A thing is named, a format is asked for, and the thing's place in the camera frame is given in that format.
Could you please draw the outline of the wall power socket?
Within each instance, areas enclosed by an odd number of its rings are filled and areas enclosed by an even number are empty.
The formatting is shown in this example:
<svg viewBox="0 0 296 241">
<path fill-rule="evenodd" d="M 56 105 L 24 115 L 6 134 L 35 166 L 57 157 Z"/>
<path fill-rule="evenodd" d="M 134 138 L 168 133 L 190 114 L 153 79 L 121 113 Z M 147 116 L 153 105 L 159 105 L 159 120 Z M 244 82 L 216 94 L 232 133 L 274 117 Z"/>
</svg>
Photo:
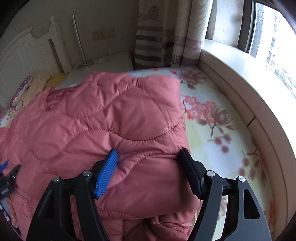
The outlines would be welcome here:
<svg viewBox="0 0 296 241">
<path fill-rule="evenodd" d="M 102 30 L 92 32 L 93 41 L 100 41 L 100 40 L 103 40 L 103 39 L 114 38 L 114 36 L 115 36 L 115 34 L 114 34 L 113 27 L 105 28 L 105 29 L 102 29 Z"/>
</svg>

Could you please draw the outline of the beige fluffy pillow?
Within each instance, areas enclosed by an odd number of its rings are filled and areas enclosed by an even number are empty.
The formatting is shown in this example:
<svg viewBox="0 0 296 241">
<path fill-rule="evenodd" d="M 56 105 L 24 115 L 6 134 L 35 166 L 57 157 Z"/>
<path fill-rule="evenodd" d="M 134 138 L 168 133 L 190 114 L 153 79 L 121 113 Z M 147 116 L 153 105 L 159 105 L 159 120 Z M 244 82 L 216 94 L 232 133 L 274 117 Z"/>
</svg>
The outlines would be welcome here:
<svg viewBox="0 0 296 241">
<path fill-rule="evenodd" d="M 50 79 L 51 74 L 49 72 L 43 71 L 37 73 L 30 83 L 29 88 L 26 90 L 26 92 L 23 94 L 22 98 L 16 105 L 15 109 L 20 111 L 25 108 L 39 92 L 42 92 L 44 90 L 46 83 Z"/>
</svg>

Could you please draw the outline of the striped patterned curtain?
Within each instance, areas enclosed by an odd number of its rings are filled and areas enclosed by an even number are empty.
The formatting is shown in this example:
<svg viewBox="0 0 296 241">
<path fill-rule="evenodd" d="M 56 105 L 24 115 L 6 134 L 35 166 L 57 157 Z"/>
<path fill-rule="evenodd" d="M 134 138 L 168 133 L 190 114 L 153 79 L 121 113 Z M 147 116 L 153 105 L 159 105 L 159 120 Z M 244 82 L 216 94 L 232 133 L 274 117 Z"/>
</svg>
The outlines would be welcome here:
<svg viewBox="0 0 296 241">
<path fill-rule="evenodd" d="M 137 69 L 195 67 L 212 1 L 139 1 L 134 60 Z"/>
</svg>

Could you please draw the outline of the pink quilted padded jacket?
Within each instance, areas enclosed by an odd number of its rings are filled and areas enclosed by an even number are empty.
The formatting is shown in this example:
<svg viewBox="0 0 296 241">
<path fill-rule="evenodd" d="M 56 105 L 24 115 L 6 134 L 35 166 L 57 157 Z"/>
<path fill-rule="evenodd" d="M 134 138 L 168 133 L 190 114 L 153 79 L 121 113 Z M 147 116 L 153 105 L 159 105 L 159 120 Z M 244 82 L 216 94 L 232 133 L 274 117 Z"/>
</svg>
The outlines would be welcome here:
<svg viewBox="0 0 296 241">
<path fill-rule="evenodd" d="M 118 164 L 96 207 L 111 240 L 187 240 L 200 202 L 176 156 L 189 146 L 180 82 L 170 75 L 95 72 L 37 94 L 1 128 L 4 174 L 16 165 L 13 224 L 27 237 L 54 176 L 78 176 L 111 149 Z"/>
</svg>

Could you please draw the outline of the floral bed sheet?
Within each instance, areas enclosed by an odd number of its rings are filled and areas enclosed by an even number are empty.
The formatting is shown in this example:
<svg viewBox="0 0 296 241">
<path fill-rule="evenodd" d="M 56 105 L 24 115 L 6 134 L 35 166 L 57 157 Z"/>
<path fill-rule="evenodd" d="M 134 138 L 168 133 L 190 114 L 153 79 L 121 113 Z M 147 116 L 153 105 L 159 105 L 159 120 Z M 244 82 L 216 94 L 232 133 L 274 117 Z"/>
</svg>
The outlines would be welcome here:
<svg viewBox="0 0 296 241">
<path fill-rule="evenodd" d="M 130 72 L 136 77 L 170 75 L 180 82 L 186 135 L 194 160 L 221 177 L 244 176 L 274 232 L 275 208 L 269 176 L 251 133 L 230 101 L 198 68 L 153 68 Z"/>
</svg>

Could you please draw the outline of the colourful patterned pillow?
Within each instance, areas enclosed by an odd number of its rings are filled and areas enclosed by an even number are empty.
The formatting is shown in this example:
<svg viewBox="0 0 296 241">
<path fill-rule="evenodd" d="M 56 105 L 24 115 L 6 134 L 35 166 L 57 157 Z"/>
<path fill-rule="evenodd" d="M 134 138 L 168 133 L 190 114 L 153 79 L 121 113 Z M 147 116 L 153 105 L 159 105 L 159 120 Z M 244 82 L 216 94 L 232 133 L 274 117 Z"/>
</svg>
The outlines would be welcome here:
<svg viewBox="0 0 296 241">
<path fill-rule="evenodd" d="M 10 101 L 10 108 L 15 108 L 16 105 L 19 103 L 20 99 L 22 98 L 22 96 L 24 95 L 24 93 L 27 91 L 27 89 L 29 88 L 32 80 L 33 80 L 33 76 L 30 75 L 27 78 L 25 78 L 23 80 L 23 82 L 21 83 L 21 85 L 17 88 L 15 94 L 13 95 L 13 97 L 11 98 Z"/>
</svg>

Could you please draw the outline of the white bedside table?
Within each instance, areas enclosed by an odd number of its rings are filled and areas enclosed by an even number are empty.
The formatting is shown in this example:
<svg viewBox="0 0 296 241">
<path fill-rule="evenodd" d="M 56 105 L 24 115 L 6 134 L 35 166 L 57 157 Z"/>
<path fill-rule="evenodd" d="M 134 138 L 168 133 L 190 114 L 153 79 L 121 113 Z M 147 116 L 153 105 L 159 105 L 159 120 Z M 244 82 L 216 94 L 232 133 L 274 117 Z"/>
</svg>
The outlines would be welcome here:
<svg viewBox="0 0 296 241">
<path fill-rule="evenodd" d="M 94 60 L 94 64 L 82 71 L 71 71 L 60 85 L 59 89 L 74 87 L 79 85 L 92 72 L 128 72 L 133 70 L 132 59 L 129 52 L 122 52 L 103 57 L 106 62 L 99 64 L 98 59 Z"/>
</svg>

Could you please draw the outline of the window with dark frame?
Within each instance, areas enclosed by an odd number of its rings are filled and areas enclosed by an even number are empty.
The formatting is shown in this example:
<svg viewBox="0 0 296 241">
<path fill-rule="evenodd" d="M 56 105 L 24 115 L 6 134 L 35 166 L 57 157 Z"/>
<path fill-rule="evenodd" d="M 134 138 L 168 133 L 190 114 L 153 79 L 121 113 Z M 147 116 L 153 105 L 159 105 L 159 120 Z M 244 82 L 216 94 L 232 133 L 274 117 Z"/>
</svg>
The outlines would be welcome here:
<svg viewBox="0 0 296 241">
<path fill-rule="evenodd" d="M 213 1 L 206 39 L 249 54 L 295 95 L 295 31 L 269 1 Z"/>
</svg>

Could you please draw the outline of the yellow pillow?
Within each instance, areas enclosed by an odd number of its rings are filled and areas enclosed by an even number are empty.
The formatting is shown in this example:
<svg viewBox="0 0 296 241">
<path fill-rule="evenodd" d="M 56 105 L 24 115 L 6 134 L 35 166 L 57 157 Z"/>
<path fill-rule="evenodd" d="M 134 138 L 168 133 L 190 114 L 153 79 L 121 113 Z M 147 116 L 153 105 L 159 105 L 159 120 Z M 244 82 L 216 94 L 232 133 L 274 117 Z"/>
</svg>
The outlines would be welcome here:
<svg viewBox="0 0 296 241">
<path fill-rule="evenodd" d="M 65 80 L 66 76 L 64 73 L 58 73 L 54 75 L 45 85 L 45 89 L 54 87 L 58 88 L 62 82 Z"/>
</svg>

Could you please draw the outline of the white wooden headboard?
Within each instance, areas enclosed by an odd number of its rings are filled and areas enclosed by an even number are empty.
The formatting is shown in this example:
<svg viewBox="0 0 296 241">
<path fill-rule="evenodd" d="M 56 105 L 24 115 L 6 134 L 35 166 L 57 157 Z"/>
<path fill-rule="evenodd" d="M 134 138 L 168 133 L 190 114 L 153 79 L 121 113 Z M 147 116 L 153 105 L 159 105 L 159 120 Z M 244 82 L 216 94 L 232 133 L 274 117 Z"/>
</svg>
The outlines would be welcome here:
<svg viewBox="0 0 296 241">
<path fill-rule="evenodd" d="M 56 17 L 49 18 L 48 33 L 36 39 L 32 27 L 22 31 L 6 46 L 1 54 L 1 107 L 10 103 L 22 81 L 46 71 L 52 76 L 69 74 L 71 64 L 64 46 Z"/>
</svg>

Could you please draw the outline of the beige window sill ledge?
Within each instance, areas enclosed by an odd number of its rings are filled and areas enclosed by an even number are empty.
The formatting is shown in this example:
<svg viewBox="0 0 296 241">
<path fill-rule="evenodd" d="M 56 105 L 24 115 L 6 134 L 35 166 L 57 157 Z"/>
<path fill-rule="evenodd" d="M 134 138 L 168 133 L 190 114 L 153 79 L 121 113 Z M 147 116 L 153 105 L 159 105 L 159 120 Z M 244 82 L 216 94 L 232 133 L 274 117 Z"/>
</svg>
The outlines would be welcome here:
<svg viewBox="0 0 296 241">
<path fill-rule="evenodd" d="M 256 59 L 205 40 L 198 67 L 220 88 L 251 132 L 269 174 L 275 204 L 275 240 L 295 227 L 295 98 Z"/>
</svg>

